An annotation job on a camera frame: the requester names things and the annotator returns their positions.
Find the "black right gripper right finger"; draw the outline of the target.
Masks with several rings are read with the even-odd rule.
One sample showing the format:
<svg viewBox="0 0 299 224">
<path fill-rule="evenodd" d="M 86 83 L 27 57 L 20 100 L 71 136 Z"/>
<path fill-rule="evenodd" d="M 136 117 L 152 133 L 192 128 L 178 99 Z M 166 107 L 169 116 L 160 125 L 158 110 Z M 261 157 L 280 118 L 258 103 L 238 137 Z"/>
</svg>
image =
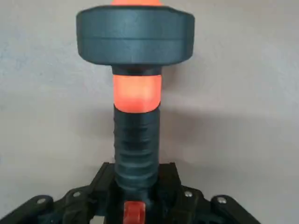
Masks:
<svg viewBox="0 0 299 224">
<path fill-rule="evenodd" d="M 175 163 L 159 165 L 154 204 L 146 211 L 148 224 L 257 224 L 259 221 L 234 198 L 216 195 L 210 200 L 184 186 Z"/>
</svg>

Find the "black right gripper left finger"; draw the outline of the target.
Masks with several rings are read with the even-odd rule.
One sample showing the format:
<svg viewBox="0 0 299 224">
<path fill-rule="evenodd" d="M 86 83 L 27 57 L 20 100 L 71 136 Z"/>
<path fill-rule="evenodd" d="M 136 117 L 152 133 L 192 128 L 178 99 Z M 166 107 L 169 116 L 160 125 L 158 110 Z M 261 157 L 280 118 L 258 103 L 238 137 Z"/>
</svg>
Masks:
<svg viewBox="0 0 299 224">
<path fill-rule="evenodd" d="M 6 224 L 88 224 L 103 216 L 106 224 L 122 224 L 121 203 L 112 195 L 118 191 L 114 164 L 105 162 L 88 185 L 69 190 L 55 201 L 37 195 L 5 215 Z"/>
</svg>

